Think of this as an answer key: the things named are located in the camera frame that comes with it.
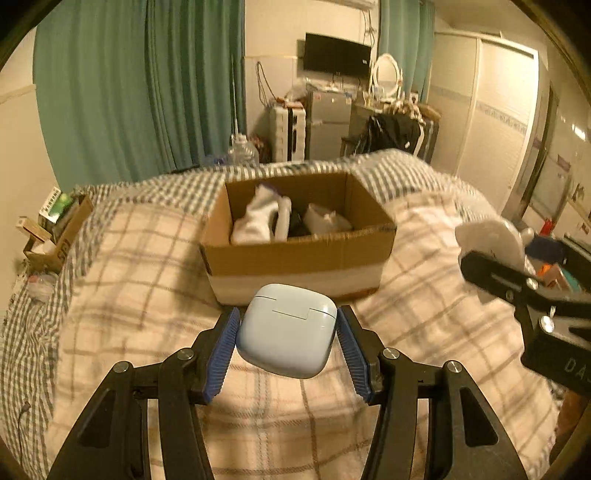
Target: cardboard box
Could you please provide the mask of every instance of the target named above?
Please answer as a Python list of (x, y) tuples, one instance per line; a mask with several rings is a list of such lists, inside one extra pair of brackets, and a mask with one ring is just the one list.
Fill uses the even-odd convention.
[(34, 236), (40, 242), (51, 239), (51, 233), (40, 227), (37, 222), (34, 222), (28, 217), (19, 217), (17, 220), (17, 230), (24, 233), (26, 236)]
[(74, 243), (78, 231), (84, 221), (92, 212), (92, 202), (87, 196), (80, 197), (80, 206), (77, 212), (72, 217), (60, 239), (56, 244), (55, 251), (50, 255), (41, 255), (31, 252), (31, 248), (35, 242), (34, 238), (30, 238), (27, 242), (23, 253), (29, 259), (30, 271), (42, 271), (48, 269), (52, 272), (59, 273), (64, 265), (64, 262), (70, 251), (70, 247)]
[[(244, 216), (255, 188), (264, 182), (291, 198), (302, 216), (309, 203), (343, 215), (355, 229), (287, 242), (231, 245), (233, 223)], [(246, 305), (269, 283), (307, 288), (333, 299), (379, 287), (390, 256), (395, 221), (347, 172), (228, 182), (221, 188), (201, 238), (201, 253), (217, 300)]]

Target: plastic bottle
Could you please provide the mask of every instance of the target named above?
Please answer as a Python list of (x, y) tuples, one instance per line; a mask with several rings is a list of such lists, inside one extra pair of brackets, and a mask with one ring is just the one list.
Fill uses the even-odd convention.
[(228, 150), (228, 163), (245, 167), (256, 167), (259, 164), (258, 150), (246, 135), (232, 135), (232, 146)]

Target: blue gripper pad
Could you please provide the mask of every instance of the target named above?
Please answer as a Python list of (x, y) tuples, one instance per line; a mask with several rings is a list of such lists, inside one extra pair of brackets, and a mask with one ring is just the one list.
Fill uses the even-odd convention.
[(365, 403), (368, 403), (372, 397), (368, 379), (368, 364), (361, 354), (361, 349), (357, 345), (351, 327), (341, 309), (338, 309), (336, 313), (336, 334), (339, 338), (340, 347), (345, 356), (355, 391), (357, 395), (363, 397)]
[(203, 399), (207, 403), (210, 403), (222, 389), (223, 380), (226, 378), (228, 365), (230, 365), (230, 359), (236, 346), (239, 326), (240, 311), (234, 308), (207, 362), (207, 381), (203, 389)]

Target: ceiling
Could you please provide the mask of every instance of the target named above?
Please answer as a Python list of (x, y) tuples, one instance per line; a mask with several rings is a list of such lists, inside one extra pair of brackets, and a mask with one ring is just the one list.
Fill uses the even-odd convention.
[(451, 24), (482, 24), (491, 27), (508, 17), (525, 17), (511, 0), (434, 0), (437, 15)]

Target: metal screw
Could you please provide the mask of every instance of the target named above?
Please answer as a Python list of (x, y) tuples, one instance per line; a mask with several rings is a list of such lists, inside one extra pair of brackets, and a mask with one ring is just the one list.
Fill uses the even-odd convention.
[(455, 360), (452, 360), (451, 362), (447, 363), (447, 369), (450, 372), (458, 374), (462, 371), (462, 364), (460, 362), (456, 362)]
[(117, 374), (122, 374), (123, 372), (127, 372), (128, 368), (129, 363), (127, 363), (126, 361), (117, 362), (115, 365), (113, 365), (113, 372)]
[(540, 318), (540, 326), (542, 327), (543, 331), (552, 333), (554, 331), (554, 320), (552, 320), (547, 315), (544, 315), (542, 318)]
[(526, 285), (531, 288), (532, 290), (537, 290), (538, 289), (538, 283), (533, 279), (533, 278), (528, 278), (525, 281)]
[(395, 348), (385, 348), (382, 355), (390, 360), (396, 360), (400, 356), (400, 352)]
[(190, 348), (181, 348), (177, 352), (177, 358), (179, 360), (191, 360), (195, 353)]

